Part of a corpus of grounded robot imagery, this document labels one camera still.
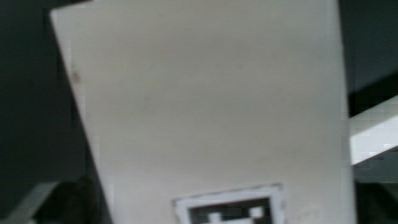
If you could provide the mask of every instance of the white board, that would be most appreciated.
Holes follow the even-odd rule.
[[[109,0],[52,18],[114,223],[184,223],[209,200],[191,224],[354,224],[336,1]]]

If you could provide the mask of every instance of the gray surface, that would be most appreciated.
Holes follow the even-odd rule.
[[[0,219],[38,182],[86,173],[86,137],[47,20],[49,9],[68,2],[0,1]],[[342,0],[351,93],[398,70],[397,5]],[[384,168],[356,169],[363,180],[397,180],[390,155]]]

